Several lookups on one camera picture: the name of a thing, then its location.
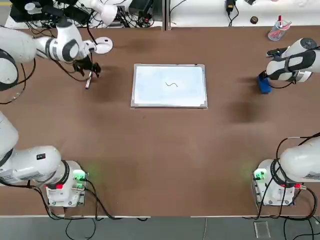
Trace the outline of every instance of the table surface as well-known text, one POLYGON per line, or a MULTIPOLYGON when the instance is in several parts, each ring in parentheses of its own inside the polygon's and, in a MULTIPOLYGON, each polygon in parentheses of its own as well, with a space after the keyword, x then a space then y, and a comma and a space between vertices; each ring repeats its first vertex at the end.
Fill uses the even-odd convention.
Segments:
MULTIPOLYGON (((279 42, 267 39, 268 29, 94 29, 114 48, 94 55, 102 73, 89 90, 37 58, 23 95, 0 110, 19 131, 17 149, 53 145, 63 159, 78 161, 113 215, 254 216, 252 172, 275 157, 283 138, 318 132, 320 118, 318 74, 268 95, 256 82, 268 50, 317 40, 320 27, 293 27, 279 42), (204 64, 208 109, 130 108, 137 63, 204 64)), ((319 184, 308 186, 320 196, 319 184)), ((34 191, 1 187, 0 194, 0 215, 46 214, 34 191)), ((306 215, 312 205, 306 192, 283 214, 306 215)), ((94 209, 88 196, 71 213, 92 216, 94 209)))

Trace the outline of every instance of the green indicator light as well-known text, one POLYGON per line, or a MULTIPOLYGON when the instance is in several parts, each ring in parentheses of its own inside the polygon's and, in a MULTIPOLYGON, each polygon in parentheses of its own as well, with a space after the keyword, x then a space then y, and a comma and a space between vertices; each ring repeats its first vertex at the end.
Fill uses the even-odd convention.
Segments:
POLYGON ((75 179, 85 179, 86 178, 86 173, 82 170, 73 170, 73 176, 75 179))

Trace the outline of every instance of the whiteboard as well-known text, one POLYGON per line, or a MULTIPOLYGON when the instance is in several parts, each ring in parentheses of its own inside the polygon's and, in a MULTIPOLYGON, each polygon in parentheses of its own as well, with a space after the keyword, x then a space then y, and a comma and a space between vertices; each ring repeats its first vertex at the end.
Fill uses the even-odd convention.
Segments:
POLYGON ((131 107, 207 108, 202 64, 135 64, 131 107))

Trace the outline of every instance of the robotic arm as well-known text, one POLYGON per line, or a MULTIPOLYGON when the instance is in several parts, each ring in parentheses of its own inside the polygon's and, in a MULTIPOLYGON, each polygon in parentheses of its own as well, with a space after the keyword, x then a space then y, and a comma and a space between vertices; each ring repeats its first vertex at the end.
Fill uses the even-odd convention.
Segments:
POLYGON ((34 180, 45 185, 48 204, 75 207, 83 203, 86 173, 75 161, 61 159, 53 146, 16 150, 18 132, 0 111, 0 186, 34 180))
MULTIPOLYGON (((115 18, 118 8, 114 5, 102 5, 91 0, 92 7, 101 15, 105 24, 115 18)), ((82 40, 77 27, 62 17, 56 25, 57 38, 32 37, 24 32, 0 27, 0 91, 14 87, 18 83, 17 64, 32 61, 36 56, 53 61, 72 62, 74 70, 83 76, 83 70, 90 70, 99 76, 101 68, 92 63, 92 52, 106 54, 113 48, 113 42, 107 37, 99 37, 94 42, 82 40)))
POLYGON ((305 82, 313 72, 320 72, 320 51, 311 38, 301 38, 293 45, 267 52, 273 59, 260 79, 305 82))
POLYGON ((320 182, 319 159, 320 137, 316 137, 305 144, 286 149, 279 160, 262 161, 253 173, 257 203, 264 196, 264 205, 292 205, 295 189, 303 189, 301 183, 320 182))

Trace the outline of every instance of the electronic equipment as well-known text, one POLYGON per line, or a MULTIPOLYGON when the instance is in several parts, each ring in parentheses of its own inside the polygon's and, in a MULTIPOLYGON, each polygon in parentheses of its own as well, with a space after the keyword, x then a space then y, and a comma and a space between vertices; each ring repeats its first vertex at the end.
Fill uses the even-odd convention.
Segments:
POLYGON ((20 11, 16 8, 15 5, 11 6, 10 17, 17 23, 31 22, 31 21, 40 21, 40 20, 49 20, 50 15, 43 12, 38 14, 29 14, 26 10, 20 11))
POLYGON ((271 206, 293 205, 295 189, 305 189, 303 183, 320 182, 319 158, 320 137, 315 137, 286 149, 280 158, 262 161, 253 173, 256 202, 271 206))
POLYGON ((55 8, 51 5, 43 6, 43 8, 41 9, 41 12, 55 16, 55 17, 62 17, 64 15, 64 11, 62 9, 55 8))
POLYGON ((53 5, 53 0, 10 0, 13 6, 21 13, 26 13, 25 6, 29 3, 34 3, 37 8, 42 8, 45 5, 53 5))
POLYGON ((69 4, 69 5, 75 5, 78 0, 57 0, 58 4, 69 4))
POLYGON ((270 50, 266 56, 272 60, 257 78, 263 94, 271 91, 269 80, 303 83, 313 72, 320 72, 319 47, 311 38, 301 38, 291 46, 270 50))
POLYGON ((152 19, 162 21, 162 0, 153 0, 152 19))
POLYGON ((154 0, 133 0, 129 5, 129 13, 139 15, 139 12, 143 12, 143 15, 145 15, 148 13, 153 3, 154 0))
POLYGON ((18 131, 0 111, 0 186, 34 180, 45 185, 49 206, 69 208, 84 203, 88 175, 78 163, 62 160, 53 146, 16 150, 18 139, 18 131))
POLYGON ((90 16, 88 12, 72 5, 69 5, 67 8, 65 8, 63 13, 67 18, 75 20, 82 25, 85 25, 88 22, 90 16))

